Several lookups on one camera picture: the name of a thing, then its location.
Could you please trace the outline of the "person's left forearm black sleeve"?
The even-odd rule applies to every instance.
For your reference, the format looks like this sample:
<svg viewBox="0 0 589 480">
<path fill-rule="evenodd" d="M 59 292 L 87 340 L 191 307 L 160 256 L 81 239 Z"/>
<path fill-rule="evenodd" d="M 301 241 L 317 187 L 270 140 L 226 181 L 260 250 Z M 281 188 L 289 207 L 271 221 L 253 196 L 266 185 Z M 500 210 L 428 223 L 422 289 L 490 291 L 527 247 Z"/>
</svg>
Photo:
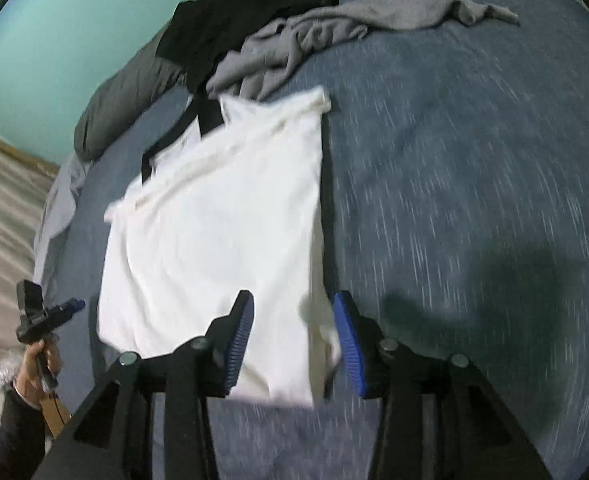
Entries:
<svg viewBox="0 0 589 480">
<path fill-rule="evenodd" d="M 45 456 L 43 412 L 15 388 L 5 392 L 0 418 L 0 463 L 13 479 L 31 479 Z"/>
</svg>

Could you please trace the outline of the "person's left hand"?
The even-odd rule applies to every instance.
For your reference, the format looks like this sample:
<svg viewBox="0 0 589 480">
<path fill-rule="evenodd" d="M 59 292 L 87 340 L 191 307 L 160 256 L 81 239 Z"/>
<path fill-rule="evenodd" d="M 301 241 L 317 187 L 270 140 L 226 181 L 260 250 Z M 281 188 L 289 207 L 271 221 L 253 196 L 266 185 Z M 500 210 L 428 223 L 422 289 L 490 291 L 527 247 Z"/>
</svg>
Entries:
<svg viewBox="0 0 589 480">
<path fill-rule="evenodd" d="M 14 390 L 23 401 L 33 408 L 40 408 L 40 404 L 47 396 L 42 387 L 37 357 L 44 356 L 48 370 L 57 376 L 62 367 L 57 342 L 57 338 L 40 340 L 35 344 L 30 344 L 24 350 L 21 366 L 16 378 L 14 378 Z"/>
</svg>

